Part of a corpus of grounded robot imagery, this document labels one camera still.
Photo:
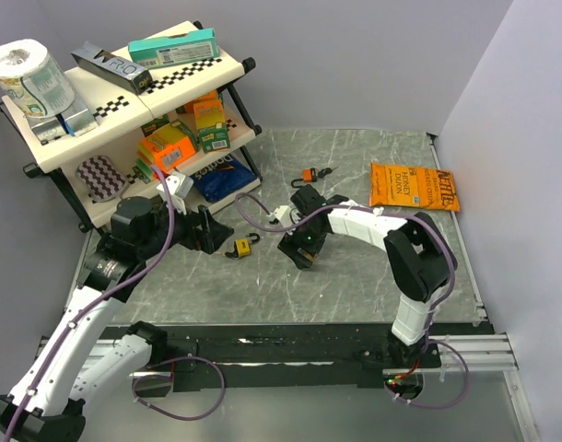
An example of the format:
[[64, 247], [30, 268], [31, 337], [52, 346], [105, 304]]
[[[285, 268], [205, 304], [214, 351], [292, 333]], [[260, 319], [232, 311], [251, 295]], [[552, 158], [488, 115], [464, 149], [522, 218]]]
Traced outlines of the orange padlock with keys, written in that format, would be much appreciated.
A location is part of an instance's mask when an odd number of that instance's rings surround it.
[[323, 169], [309, 168], [303, 169], [300, 178], [296, 178], [290, 182], [293, 189], [299, 189], [305, 185], [312, 184], [318, 180], [323, 180], [326, 176], [332, 174], [333, 168], [327, 167]]

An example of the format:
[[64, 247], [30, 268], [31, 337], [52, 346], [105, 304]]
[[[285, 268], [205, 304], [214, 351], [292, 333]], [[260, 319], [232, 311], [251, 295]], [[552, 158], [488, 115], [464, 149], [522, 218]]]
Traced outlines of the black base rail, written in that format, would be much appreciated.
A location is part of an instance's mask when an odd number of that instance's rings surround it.
[[380, 389], [384, 377], [414, 364], [439, 368], [436, 345], [416, 362], [397, 365], [387, 353], [386, 323], [286, 323], [170, 325], [167, 357], [196, 355], [203, 362], [179, 362], [177, 392], [233, 388], [355, 385]]

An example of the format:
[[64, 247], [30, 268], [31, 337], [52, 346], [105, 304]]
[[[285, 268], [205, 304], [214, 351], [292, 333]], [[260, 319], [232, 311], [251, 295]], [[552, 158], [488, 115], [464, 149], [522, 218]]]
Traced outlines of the brass padlock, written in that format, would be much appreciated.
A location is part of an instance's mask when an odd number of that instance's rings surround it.
[[298, 253], [307, 261], [307, 262], [314, 262], [315, 255], [309, 253], [308, 251], [298, 248]]

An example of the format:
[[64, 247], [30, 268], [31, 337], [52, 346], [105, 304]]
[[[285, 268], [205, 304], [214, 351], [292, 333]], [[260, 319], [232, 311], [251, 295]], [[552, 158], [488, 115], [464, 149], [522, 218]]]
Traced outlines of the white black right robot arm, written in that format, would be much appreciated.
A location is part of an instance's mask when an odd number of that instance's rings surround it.
[[326, 199], [310, 185], [298, 189], [290, 201], [269, 219], [286, 230], [278, 248], [300, 270], [313, 265], [331, 234], [359, 239], [386, 253], [400, 290], [387, 353], [397, 366], [411, 366], [427, 348], [427, 329], [441, 289], [454, 284], [457, 270], [457, 260], [432, 218], [425, 213], [387, 216], [343, 195]]

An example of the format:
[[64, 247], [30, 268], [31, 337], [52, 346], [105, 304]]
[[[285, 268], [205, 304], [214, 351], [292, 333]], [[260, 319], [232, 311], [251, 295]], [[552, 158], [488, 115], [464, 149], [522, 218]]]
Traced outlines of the orange Kettle chip bag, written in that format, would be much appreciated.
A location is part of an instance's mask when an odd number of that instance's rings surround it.
[[370, 164], [371, 206], [401, 206], [460, 212], [455, 181], [449, 170]]

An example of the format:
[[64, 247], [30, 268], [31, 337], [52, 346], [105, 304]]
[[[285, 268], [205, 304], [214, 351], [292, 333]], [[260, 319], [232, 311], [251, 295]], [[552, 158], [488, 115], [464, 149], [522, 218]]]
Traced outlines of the orange green sponge pack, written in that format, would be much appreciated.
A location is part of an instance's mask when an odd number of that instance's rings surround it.
[[158, 177], [153, 166], [168, 175], [198, 152], [193, 131], [181, 120], [174, 120], [143, 138], [137, 145], [138, 167], [149, 177]]

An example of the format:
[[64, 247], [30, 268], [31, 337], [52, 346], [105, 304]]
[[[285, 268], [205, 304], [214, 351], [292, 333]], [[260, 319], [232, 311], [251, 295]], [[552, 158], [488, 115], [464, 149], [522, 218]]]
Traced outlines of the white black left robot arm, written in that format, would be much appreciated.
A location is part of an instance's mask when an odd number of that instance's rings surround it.
[[139, 368], [174, 367], [168, 334], [138, 321], [100, 361], [83, 368], [97, 340], [137, 284], [174, 245], [206, 254], [232, 236], [203, 205], [182, 214], [168, 203], [130, 197], [117, 204], [106, 232], [84, 262], [61, 321], [31, 368], [0, 395], [7, 441], [77, 441], [93, 405]]

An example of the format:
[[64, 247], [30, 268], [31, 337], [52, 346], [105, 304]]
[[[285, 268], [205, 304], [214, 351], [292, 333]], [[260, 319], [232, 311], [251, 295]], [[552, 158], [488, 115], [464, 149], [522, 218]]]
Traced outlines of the blue Doritos chip bag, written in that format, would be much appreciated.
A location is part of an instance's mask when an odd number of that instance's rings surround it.
[[257, 176], [232, 155], [196, 171], [194, 188], [209, 203], [216, 203], [257, 179]]

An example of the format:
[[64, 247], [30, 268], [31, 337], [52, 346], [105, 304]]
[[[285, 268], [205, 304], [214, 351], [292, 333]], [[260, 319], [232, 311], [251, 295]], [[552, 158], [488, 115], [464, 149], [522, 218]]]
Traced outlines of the dark grey long box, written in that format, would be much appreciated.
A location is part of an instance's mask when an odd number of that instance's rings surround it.
[[154, 82], [144, 66], [89, 42], [85, 42], [71, 54], [80, 68], [136, 95], [149, 89]]

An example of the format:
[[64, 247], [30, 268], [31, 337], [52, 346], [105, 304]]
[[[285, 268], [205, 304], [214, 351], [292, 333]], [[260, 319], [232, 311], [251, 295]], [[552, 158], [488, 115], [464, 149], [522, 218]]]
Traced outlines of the teal toothpaste box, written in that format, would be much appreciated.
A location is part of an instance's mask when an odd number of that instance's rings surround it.
[[130, 41], [127, 49], [132, 62], [146, 69], [189, 64], [219, 56], [213, 29]]

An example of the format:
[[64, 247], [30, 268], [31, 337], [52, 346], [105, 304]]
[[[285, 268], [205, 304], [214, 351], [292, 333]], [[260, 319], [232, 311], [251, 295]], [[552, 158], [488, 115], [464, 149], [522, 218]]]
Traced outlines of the silver blue small box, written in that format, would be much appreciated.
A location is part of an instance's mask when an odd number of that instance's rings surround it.
[[79, 137], [99, 127], [93, 113], [80, 100], [75, 99], [60, 116], [66, 131], [73, 137]]

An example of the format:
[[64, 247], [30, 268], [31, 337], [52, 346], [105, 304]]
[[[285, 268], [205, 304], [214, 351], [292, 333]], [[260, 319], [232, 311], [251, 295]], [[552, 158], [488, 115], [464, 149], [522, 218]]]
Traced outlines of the cream three-tier shelf rack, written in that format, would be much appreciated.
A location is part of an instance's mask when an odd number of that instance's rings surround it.
[[156, 196], [155, 183], [135, 175], [139, 159], [137, 145], [143, 137], [142, 125], [162, 115], [174, 119], [177, 108], [212, 90], [227, 91], [233, 101], [225, 108], [230, 146], [210, 153], [198, 152], [182, 162], [177, 170], [192, 175], [223, 157], [240, 154], [250, 170], [256, 172], [258, 169], [246, 146], [262, 129], [252, 121], [234, 87], [235, 82], [255, 66], [256, 62], [251, 57], [238, 61], [221, 51], [213, 60], [153, 70], [154, 85], [141, 95], [75, 67], [66, 74], [99, 126], [82, 136], [67, 134], [45, 144], [31, 131], [25, 116], [10, 98], [2, 98], [0, 111], [34, 157], [24, 166], [24, 173], [30, 178], [50, 178], [76, 213], [79, 229], [87, 233], [107, 226], [119, 201], [94, 202], [86, 185], [76, 176], [76, 167], [90, 157], [106, 156], [128, 179], [124, 197]]

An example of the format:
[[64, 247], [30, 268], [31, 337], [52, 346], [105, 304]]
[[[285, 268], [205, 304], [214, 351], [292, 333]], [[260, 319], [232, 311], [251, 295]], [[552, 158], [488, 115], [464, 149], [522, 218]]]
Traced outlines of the upright orange green box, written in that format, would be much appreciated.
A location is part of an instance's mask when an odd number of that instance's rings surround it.
[[205, 153], [230, 148], [227, 120], [219, 99], [195, 103], [193, 115], [199, 144]]

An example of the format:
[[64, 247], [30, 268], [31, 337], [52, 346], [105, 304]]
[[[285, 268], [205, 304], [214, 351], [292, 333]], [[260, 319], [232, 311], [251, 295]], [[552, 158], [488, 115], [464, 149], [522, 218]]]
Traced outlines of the toilet paper roll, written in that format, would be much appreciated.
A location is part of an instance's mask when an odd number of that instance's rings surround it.
[[0, 46], [0, 88], [28, 117], [66, 111], [76, 92], [48, 49], [33, 39]]

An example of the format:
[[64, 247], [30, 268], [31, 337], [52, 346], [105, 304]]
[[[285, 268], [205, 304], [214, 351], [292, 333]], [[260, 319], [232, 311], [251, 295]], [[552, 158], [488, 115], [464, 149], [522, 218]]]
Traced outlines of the yellow padlock with keys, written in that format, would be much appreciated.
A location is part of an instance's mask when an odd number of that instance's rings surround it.
[[242, 259], [252, 254], [252, 246], [261, 240], [261, 236], [251, 232], [244, 238], [236, 239], [233, 249], [226, 251], [224, 256], [229, 259]]

